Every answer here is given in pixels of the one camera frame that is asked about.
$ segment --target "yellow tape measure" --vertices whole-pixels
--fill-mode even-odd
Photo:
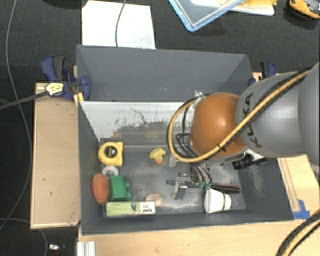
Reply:
[[[122,142],[106,142],[100,147],[98,158],[107,166],[120,167],[123,165],[123,150]]]

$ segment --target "small cookie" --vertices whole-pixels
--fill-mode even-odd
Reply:
[[[161,194],[149,194],[145,200],[154,201],[155,207],[158,207],[162,205],[164,201],[164,197]]]

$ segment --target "red potato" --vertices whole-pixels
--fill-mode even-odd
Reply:
[[[97,173],[91,181],[92,193],[99,205],[104,205],[110,198],[110,181],[103,173]]]

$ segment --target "metal bracket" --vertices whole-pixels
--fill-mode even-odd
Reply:
[[[77,242],[76,243],[77,256],[96,256],[96,243],[95,241]]]

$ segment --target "wooden board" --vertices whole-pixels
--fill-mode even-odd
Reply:
[[[36,93],[44,91],[37,83]],[[35,101],[30,227],[75,226],[80,220],[74,102],[45,96]]]

